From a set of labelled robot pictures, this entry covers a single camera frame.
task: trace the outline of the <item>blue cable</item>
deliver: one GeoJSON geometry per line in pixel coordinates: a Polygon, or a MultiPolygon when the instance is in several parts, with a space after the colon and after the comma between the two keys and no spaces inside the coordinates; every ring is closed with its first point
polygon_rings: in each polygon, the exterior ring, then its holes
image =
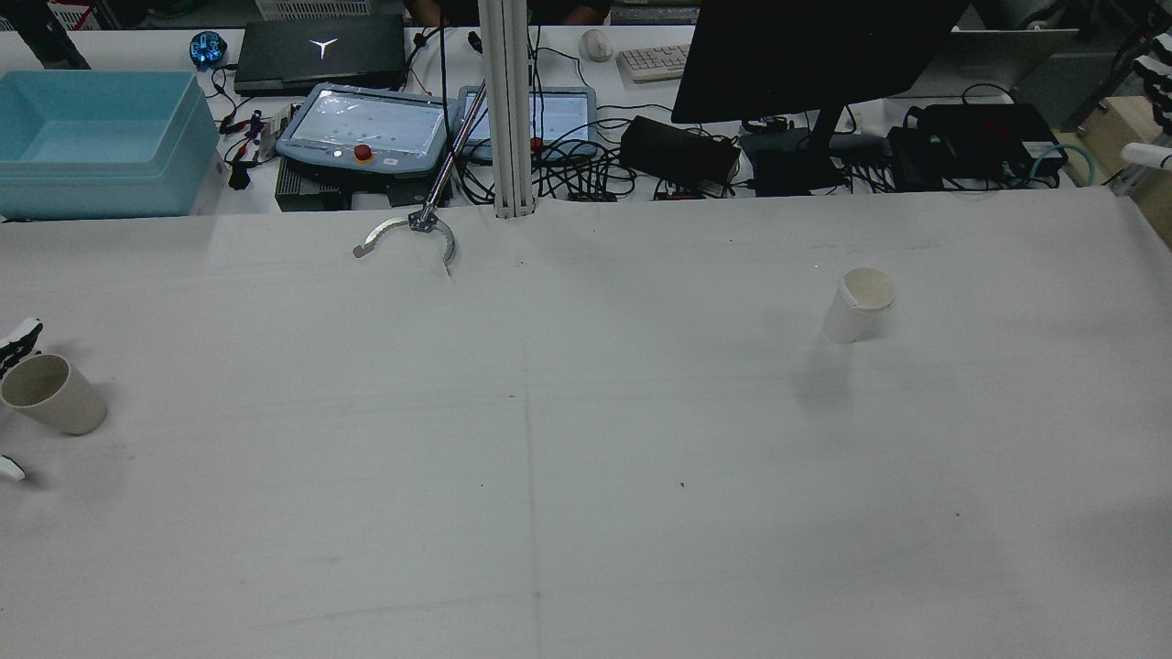
{"type": "Polygon", "coordinates": [[[1042,151],[1041,156],[1034,158],[1034,165],[1029,168],[1028,181],[1034,181],[1034,177],[1037,176],[1037,168],[1042,164],[1043,158],[1045,158],[1047,156],[1049,156],[1055,151],[1061,151],[1061,150],[1076,151],[1079,156],[1083,157],[1083,159],[1086,161],[1086,167],[1090,169],[1090,171],[1086,175],[1086,182],[1079,185],[1079,188],[1086,188],[1089,185],[1092,185],[1095,183],[1095,158],[1092,158],[1091,155],[1086,152],[1086,149],[1083,149],[1082,147],[1075,147],[1074,144],[1055,144],[1049,149],[1042,151]]]}

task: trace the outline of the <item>white mouse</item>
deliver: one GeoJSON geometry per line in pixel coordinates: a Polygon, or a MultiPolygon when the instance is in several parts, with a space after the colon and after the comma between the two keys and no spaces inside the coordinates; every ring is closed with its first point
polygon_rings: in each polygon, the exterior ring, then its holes
{"type": "Polygon", "coordinates": [[[606,34],[601,29],[587,29],[584,32],[581,41],[578,42],[578,49],[581,50],[584,57],[595,62],[605,62],[611,59],[611,55],[614,55],[611,40],[606,38],[606,34]]]}

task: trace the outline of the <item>light blue plastic bin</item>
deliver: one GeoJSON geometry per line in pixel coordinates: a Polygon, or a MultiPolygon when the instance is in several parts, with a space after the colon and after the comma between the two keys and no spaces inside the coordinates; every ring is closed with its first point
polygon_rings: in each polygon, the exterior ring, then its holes
{"type": "Polygon", "coordinates": [[[185,72],[12,72],[0,77],[0,215],[188,215],[219,134],[185,72]]]}

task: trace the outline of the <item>black monitor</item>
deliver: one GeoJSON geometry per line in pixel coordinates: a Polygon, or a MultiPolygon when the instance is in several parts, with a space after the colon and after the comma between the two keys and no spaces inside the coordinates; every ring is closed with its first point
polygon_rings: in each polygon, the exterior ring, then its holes
{"type": "Polygon", "coordinates": [[[818,110],[784,165],[803,189],[840,179],[830,140],[850,103],[906,91],[969,0],[707,0],[672,121],[818,110]]]}

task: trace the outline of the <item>white paper cup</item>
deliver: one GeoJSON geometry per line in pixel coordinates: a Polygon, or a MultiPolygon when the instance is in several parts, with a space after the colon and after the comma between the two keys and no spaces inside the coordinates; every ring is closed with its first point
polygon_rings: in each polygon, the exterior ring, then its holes
{"type": "Polygon", "coordinates": [[[50,428],[84,435],[105,419],[105,400],[71,364],[39,354],[18,364],[0,380],[0,399],[50,428]]]}
{"type": "Polygon", "coordinates": [[[895,284],[883,272],[857,267],[838,280],[822,333],[836,344],[851,344],[895,300],[895,284]]]}

